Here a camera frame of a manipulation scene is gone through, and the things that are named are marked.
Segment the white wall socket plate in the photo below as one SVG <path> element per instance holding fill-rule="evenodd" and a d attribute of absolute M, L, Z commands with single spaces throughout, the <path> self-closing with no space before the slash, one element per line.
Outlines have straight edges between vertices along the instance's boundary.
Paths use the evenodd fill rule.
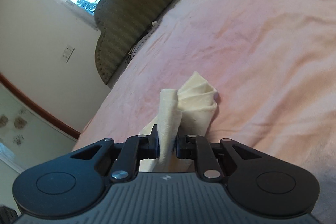
<path fill-rule="evenodd" d="M 74 47 L 67 45 L 65 50 L 63 51 L 61 59 L 67 63 L 74 52 Z"/>

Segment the pink bed blanket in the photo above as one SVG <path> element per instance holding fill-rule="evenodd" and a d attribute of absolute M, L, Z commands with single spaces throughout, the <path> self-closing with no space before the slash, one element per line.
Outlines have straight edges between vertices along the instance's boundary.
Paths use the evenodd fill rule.
<path fill-rule="evenodd" d="M 313 214 L 335 223 L 335 0 L 181 0 L 132 59 L 76 148 L 123 142 L 162 89 L 194 73 L 219 94 L 207 138 L 231 138 L 309 170 Z"/>

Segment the brown wooden wardrobe frame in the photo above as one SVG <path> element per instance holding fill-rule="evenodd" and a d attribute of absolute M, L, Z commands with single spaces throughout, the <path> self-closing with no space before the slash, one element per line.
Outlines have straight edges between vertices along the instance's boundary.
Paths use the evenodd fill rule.
<path fill-rule="evenodd" d="M 80 136 L 80 132 L 70 127 L 66 123 L 62 122 L 58 118 L 54 117 L 52 114 L 47 112 L 45 109 L 37 105 L 34 101 L 32 101 L 28 96 L 26 96 L 22 91 L 20 91 L 13 83 L 11 83 L 2 73 L 1 73 L 1 84 L 7 88 L 12 95 L 14 95 L 18 100 L 20 100 L 24 105 L 29 107 L 32 111 L 38 114 L 41 118 L 58 128 L 60 131 L 69 135 L 74 139 L 78 139 Z"/>

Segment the cream white pants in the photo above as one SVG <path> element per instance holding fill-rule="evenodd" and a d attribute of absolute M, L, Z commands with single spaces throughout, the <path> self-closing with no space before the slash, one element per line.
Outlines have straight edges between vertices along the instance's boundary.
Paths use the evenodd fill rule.
<path fill-rule="evenodd" d="M 179 129 L 186 135 L 205 136 L 218 108 L 217 95 L 217 90 L 198 72 L 194 72 L 178 90 L 161 90 L 158 114 L 140 132 L 149 135 L 157 125 L 159 157 L 142 160 L 139 170 L 171 173 L 192 170 L 192 160 L 179 160 L 174 155 L 175 138 Z"/>

